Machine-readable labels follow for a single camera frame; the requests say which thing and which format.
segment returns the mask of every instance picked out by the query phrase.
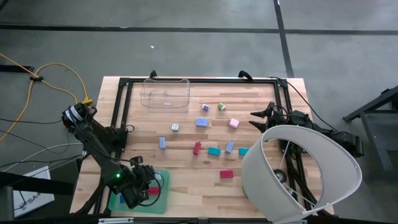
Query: green tray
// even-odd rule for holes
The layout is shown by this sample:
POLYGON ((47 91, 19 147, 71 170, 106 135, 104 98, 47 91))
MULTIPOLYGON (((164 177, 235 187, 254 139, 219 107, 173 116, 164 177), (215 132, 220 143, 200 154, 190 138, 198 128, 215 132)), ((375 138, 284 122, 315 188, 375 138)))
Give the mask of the green tray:
MULTIPOLYGON (((150 207, 137 206, 134 209, 127 207, 126 203, 120 203, 121 194, 115 195, 111 194, 111 199, 109 200, 108 208, 112 211, 123 211, 123 212, 147 212, 163 214, 167 210, 167 199, 169 198, 169 183, 170 183, 170 172, 167 170, 155 170, 161 173, 164 177, 164 185, 160 193, 158 201, 150 207)), ((162 178, 159 174, 156 175, 159 183, 162 185, 162 178)), ((157 187, 156 181, 152 181, 149 187, 157 187)), ((143 202, 143 204, 150 204, 157 198, 157 195, 149 196, 149 200, 143 202)))

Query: block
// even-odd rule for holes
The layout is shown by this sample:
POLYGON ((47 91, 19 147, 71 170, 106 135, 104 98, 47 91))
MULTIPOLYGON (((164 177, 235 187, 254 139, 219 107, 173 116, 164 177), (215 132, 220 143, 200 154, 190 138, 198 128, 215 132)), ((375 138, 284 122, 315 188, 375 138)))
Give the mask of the block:
POLYGON ((220 156, 221 149, 218 149, 218 148, 215 148, 215 147, 209 147, 208 154, 209 155, 220 156))
POLYGON ((198 118, 197 127, 205 128, 207 127, 207 118, 198 118))
POLYGON ((229 143, 226 145, 225 153, 227 154, 231 153, 233 147, 234 147, 234 142, 229 141, 229 143))
POLYGON ((159 147, 160 149, 166 149, 166 140, 164 139, 164 137, 159 138, 159 147))
POLYGON ((154 196, 154 195, 158 195, 160 192, 158 187, 149 187, 148 188, 148 194, 149 196, 154 196))
POLYGON ((195 147, 193 148, 193 154, 194 155, 198 155, 199 151, 200 151, 200 148, 201 148, 201 143, 200 142, 196 142, 195 143, 195 147))
POLYGON ((248 152, 249 148, 239 148, 239 155, 244 156, 248 152))
POLYGON ((210 107, 208 105, 202 105, 201 108, 204 111, 208 111, 210 107))
POLYGON ((178 124, 172 124, 172 130, 178 131, 178 124))
POLYGON ((219 109, 220 111, 224 111, 224 110, 225 110, 225 105, 222 104, 222 103, 219 103, 218 109, 219 109))
POLYGON ((126 201, 124 200, 124 197, 122 195, 120 195, 120 203, 126 203, 126 201))
POLYGON ((233 170, 221 170, 220 171, 220 177, 221 178, 233 178, 234 177, 234 171, 233 170))
POLYGON ((238 124, 239 124, 239 121, 236 120, 236 119, 231 119, 231 121, 229 122, 229 126, 230 126, 231 128, 237 128, 237 127, 238 127, 238 124))

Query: white lampshade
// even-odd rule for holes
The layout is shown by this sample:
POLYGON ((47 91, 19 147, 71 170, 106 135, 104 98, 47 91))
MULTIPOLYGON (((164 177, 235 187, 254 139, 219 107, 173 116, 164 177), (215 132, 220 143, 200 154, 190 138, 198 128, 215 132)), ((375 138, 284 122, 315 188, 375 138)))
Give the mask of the white lampshade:
POLYGON ((273 223, 301 220, 333 205, 354 193, 362 180, 358 163, 343 147, 319 132, 292 125, 268 129, 244 156, 241 172, 246 196, 273 223), (299 145, 318 164, 322 192, 312 210, 306 211, 294 200, 274 175, 262 147, 271 139, 299 145))

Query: concrete floor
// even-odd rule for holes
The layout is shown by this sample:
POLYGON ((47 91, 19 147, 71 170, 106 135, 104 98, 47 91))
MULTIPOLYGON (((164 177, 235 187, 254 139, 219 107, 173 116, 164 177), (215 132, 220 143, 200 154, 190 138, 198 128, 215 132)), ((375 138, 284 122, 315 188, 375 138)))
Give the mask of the concrete floor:
MULTIPOLYGON (((395 0, 280 0, 286 29, 398 30, 395 0)), ((13 0, 0 12, 0 23, 77 26, 278 28, 272 0, 13 0)), ((342 117, 398 85, 398 36, 288 35, 297 78, 304 78, 312 106, 340 130, 364 137, 366 156, 359 158, 364 175, 379 172, 360 122, 342 117)), ((254 77, 286 77, 279 34, 158 32, 52 32, 0 30, 0 52, 24 65, 62 62, 81 74, 96 100, 105 75, 233 76, 245 70, 254 77)), ((0 63, 9 64, 0 58, 0 63)), ((53 67, 45 79, 83 98, 74 75, 53 67)), ((29 86, 24 74, 0 75, 0 118, 15 119, 29 86)), ((56 121, 73 104, 68 95, 38 83, 23 120, 56 121)), ((319 119, 314 121, 321 126, 319 119)), ((6 130, 10 123, 0 122, 6 130)), ((44 146, 67 143, 58 124, 18 124, 14 134, 44 146)), ((0 143, 0 165, 41 150, 12 136, 0 143)), ((51 160, 81 152, 73 146, 61 155, 43 152, 34 159, 51 160)), ((10 172, 23 174, 40 164, 21 164, 10 172)), ((335 205, 345 218, 398 222, 398 187, 391 181, 363 182, 349 198, 335 205)))

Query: wooden table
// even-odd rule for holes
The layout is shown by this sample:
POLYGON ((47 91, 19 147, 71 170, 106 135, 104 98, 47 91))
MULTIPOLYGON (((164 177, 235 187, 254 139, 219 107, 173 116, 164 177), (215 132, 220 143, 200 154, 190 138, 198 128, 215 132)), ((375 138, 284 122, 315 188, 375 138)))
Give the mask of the wooden table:
MULTIPOLYGON (((103 79, 96 106, 98 113, 95 116, 103 126, 109 126, 111 123, 119 78, 103 79)), ((289 78, 288 81, 307 99, 303 79, 289 78)), ((273 86, 191 83, 188 113, 175 114, 148 112, 148 109, 140 104, 141 87, 141 83, 135 83, 132 89, 127 124, 133 124, 136 129, 129 134, 123 158, 130 159, 142 155, 145 164, 170 171, 169 208, 161 215, 112 212, 112 216, 264 218, 243 194, 240 173, 242 158, 238 156, 238 148, 251 147, 261 136, 261 133, 248 121, 265 121, 251 116, 250 112, 262 111, 270 101, 275 102, 273 86), (223 103, 226 111, 218 111, 218 103, 223 103), (202 104, 210 106, 209 112, 201 110, 202 104), (208 118, 210 126, 206 129, 197 128, 195 120, 198 117, 208 118), (239 120, 237 129, 228 127, 231 118, 239 120), (172 132, 172 123, 180 125, 178 133, 172 132), (159 137, 162 136, 167 141, 165 151, 159 149, 159 137), (233 151, 230 155, 226 155, 224 149, 232 139, 234 139, 233 151), (197 141, 202 143, 202 149, 198 156, 194 156, 192 149, 197 141), (221 148, 221 156, 209 156, 207 149, 210 146, 221 148), (234 171, 233 179, 220 179, 220 171, 225 169, 234 171)), ((292 88, 289 90, 293 110, 310 114, 310 108, 303 99, 292 88)), ((282 154, 278 144, 270 142, 265 153, 271 166, 279 168, 282 154)), ((316 197, 319 197, 321 182, 318 167, 315 161, 305 154, 303 164, 308 187, 316 197)), ((99 178, 100 168, 92 157, 88 157, 81 166, 71 212, 77 211, 89 199, 98 185, 99 178)), ((101 211, 106 206, 107 197, 103 198, 101 211)))

